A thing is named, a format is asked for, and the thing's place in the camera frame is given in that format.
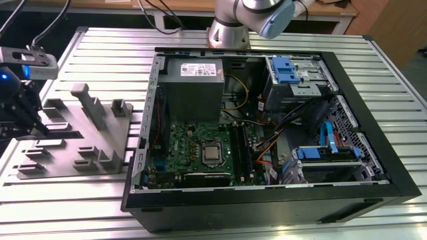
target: power cable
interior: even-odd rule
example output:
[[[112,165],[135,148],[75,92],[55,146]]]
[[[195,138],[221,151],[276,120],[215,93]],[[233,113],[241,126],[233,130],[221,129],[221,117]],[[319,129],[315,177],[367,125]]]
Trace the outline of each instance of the power cable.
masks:
[[[72,0],[67,0],[67,3],[57,15],[57,17],[55,18],[55,20],[52,21],[52,23],[49,24],[49,26],[44,29],[44,31],[33,38],[32,43],[31,43],[31,50],[40,50],[39,47],[39,42],[40,40],[49,34],[49,32],[52,31],[52,29],[56,27],[56,25],[60,23],[60,21],[65,18],[65,14],[67,14],[67,10],[69,8],[69,5],[72,3]]]
[[[5,20],[5,22],[4,22],[4,24],[3,24],[3,26],[0,28],[0,38],[5,34],[5,31],[7,31],[8,27],[11,26],[11,24],[12,24],[13,20],[16,19],[19,13],[21,12],[25,3],[27,3],[27,0],[21,0],[19,5],[17,5],[17,7],[15,8],[15,11],[12,12],[11,16],[8,16],[8,19]]]

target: aluminum table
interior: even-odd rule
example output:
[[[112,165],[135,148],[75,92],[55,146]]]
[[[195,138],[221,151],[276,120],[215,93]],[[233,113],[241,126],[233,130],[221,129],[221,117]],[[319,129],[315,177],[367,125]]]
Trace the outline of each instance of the aluminum table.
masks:
[[[423,193],[404,204],[387,206],[345,223],[287,225],[152,234],[120,211],[125,171],[112,175],[20,180],[15,157],[31,142],[11,142],[0,159],[0,237],[48,239],[422,239],[427,236],[427,103],[373,41],[361,36],[283,34],[265,40],[249,35],[253,49],[332,51],[365,101],[392,147]],[[89,94],[108,103],[133,104],[125,161],[137,144],[145,90],[155,47],[207,46],[201,30],[163,35],[152,29],[77,29],[41,100],[61,98],[84,82]]]

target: green motherboard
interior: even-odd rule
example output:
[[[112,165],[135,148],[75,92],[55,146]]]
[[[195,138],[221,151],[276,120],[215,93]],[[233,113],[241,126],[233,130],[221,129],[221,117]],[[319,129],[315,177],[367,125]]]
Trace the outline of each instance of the green motherboard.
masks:
[[[233,186],[261,184],[264,176],[256,177],[251,162],[245,167],[253,174],[247,179],[236,180],[233,161],[239,159],[233,159],[229,128],[229,124],[172,124],[165,172],[224,172],[231,174]],[[257,142],[256,127],[247,125],[244,131],[247,144],[252,147]]]

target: wooden table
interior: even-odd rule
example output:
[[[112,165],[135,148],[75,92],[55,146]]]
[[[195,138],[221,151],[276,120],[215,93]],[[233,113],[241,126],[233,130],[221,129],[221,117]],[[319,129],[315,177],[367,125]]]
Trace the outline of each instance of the wooden table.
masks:
[[[164,29],[164,14],[153,9],[141,0],[147,13],[153,15],[157,28]],[[151,2],[165,9],[159,0]],[[165,4],[179,16],[213,17],[215,0],[164,0]],[[31,0],[24,11],[53,12],[61,9],[65,0]],[[105,13],[105,14],[141,14],[137,0],[73,0],[69,8],[71,13]],[[333,4],[315,2],[308,8],[308,20],[337,22],[332,34],[344,34],[352,18],[359,14],[355,7],[348,4],[345,8],[339,8]],[[300,14],[293,20],[304,20],[305,14]]]

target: power supply label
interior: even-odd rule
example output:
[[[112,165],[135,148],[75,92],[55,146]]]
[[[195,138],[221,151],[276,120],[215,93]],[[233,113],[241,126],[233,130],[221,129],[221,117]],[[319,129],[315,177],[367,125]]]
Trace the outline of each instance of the power supply label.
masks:
[[[212,77],[216,76],[216,66],[212,63],[183,63],[180,65],[180,76]]]

